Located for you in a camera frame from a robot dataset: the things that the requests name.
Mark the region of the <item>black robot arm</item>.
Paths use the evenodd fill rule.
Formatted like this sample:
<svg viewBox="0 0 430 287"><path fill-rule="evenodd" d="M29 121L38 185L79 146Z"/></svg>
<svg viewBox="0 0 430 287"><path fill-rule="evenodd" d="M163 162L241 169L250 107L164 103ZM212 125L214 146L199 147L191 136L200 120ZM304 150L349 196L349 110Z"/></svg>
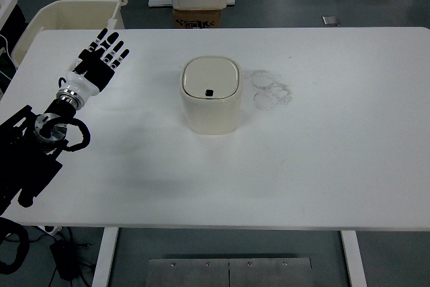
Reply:
<svg viewBox="0 0 430 287"><path fill-rule="evenodd" d="M98 95L111 81L129 54L118 32L104 28L83 49L65 77L58 80L56 98L44 113L24 106L1 124L1 211L17 198L30 207L61 170L58 156L86 148L91 135L75 114L90 97Z"/></svg>

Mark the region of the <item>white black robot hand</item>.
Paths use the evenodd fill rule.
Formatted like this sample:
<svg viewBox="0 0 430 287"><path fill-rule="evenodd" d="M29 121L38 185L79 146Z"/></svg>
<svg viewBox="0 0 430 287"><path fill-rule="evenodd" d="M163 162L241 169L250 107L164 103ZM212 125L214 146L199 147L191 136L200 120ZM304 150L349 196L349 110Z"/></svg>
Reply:
<svg viewBox="0 0 430 287"><path fill-rule="evenodd" d="M75 101L88 101L90 97L98 95L114 76L114 69L128 56L130 50L125 49L111 63L124 42L119 41L109 50L118 39L119 33L113 32L103 40L107 32L107 28L102 29L88 48L70 65L65 77L64 96Z"/></svg>

